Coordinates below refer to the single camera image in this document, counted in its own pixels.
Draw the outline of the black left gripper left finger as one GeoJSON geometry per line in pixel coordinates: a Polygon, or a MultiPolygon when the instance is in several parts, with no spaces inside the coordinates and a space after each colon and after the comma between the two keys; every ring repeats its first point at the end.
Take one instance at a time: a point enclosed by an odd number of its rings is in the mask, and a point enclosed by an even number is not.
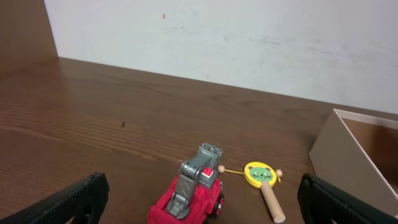
{"type": "Polygon", "coordinates": [[[108,202],[104,173],[89,177],[8,217],[1,223],[98,223],[108,202]]]}

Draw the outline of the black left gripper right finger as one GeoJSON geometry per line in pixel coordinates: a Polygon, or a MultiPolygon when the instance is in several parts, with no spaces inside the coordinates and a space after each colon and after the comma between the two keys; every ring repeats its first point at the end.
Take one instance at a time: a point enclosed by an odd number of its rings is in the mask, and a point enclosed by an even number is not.
{"type": "Polygon", "coordinates": [[[316,175],[302,176],[297,194],[305,224],[397,224],[397,218],[316,175]]]}

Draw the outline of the red toy truck grey crane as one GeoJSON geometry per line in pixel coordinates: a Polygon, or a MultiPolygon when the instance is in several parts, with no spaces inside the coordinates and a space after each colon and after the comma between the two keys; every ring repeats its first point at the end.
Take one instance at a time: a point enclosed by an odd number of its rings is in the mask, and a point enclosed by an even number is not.
{"type": "Polygon", "coordinates": [[[148,224],[203,224],[219,217],[223,184],[217,165],[223,151],[203,143],[195,157],[182,163],[169,189],[151,206],[148,224]]]}

